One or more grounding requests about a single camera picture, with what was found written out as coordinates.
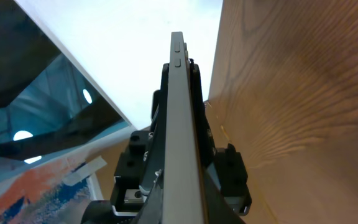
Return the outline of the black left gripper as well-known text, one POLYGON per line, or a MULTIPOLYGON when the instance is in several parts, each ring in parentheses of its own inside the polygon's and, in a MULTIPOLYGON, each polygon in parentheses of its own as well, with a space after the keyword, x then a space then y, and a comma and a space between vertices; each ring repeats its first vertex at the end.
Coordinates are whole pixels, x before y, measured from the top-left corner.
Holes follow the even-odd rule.
MULTIPOLYGON (((155 173, 165 167, 168 74, 169 64, 165 63, 160 89, 153 95, 150 133, 136 131, 131 134, 129 145, 119 156, 110 199, 90 202, 82 216, 82 223, 131 223, 144 206, 147 193, 152 190, 157 178, 155 173), (140 190, 142 176, 143 192, 140 190)), ((244 209, 239 213, 242 218, 249 213, 252 204, 247 171, 241 154, 232 144, 224 149, 215 149, 203 102, 200 68, 192 58, 190 89, 201 167, 226 200, 228 197, 244 197, 244 209)))

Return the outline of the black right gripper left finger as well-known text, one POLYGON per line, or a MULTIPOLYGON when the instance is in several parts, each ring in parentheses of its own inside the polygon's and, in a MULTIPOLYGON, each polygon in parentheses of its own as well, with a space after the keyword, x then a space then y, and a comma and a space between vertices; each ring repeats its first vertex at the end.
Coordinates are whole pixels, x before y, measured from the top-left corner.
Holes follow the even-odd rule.
POLYGON ((163 179, 156 179, 153 189, 131 224, 161 224, 163 214, 163 179))

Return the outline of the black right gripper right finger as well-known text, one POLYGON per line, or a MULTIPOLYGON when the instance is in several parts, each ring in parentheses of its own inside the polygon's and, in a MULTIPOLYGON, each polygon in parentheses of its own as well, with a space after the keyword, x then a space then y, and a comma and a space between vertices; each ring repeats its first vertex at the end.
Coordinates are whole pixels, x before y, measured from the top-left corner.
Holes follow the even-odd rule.
POLYGON ((239 213, 244 209, 244 197, 228 197, 221 195, 212 178, 202 168, 202 182, 208 224, 245 224, 239 213))

